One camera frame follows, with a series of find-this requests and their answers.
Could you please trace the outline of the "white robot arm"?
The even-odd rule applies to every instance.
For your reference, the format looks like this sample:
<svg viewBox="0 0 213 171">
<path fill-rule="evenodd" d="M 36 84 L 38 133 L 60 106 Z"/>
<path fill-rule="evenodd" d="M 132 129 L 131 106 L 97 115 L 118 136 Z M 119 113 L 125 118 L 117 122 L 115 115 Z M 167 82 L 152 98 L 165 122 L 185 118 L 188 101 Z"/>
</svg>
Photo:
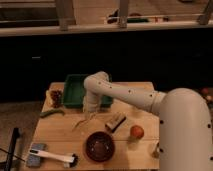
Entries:
<svg viewBox="0 0 213 171">
<path fill-rule="evenodd" d="M 213 129 L 209 108 L 188 88 L 167 93 L 109 81 L 105 72 L 87 76 L 84 110 L 99 110 L 103 95 L 159 117 L 159 171 L 213 171 Z"/>
</svg>

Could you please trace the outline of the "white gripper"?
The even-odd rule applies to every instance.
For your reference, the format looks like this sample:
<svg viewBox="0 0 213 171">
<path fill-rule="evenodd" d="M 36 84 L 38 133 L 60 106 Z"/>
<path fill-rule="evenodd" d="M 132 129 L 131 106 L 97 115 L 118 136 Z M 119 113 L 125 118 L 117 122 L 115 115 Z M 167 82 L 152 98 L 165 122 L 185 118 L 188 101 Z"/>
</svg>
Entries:
<svg viewBox="0 0 213 171">
<path fill-rule="evenodd" d="M 83 111 L 85 113 L 96 113 L 100 109 L 100 103 L 101 95 L 87 90 L 83 98 Z"/>
</svg>

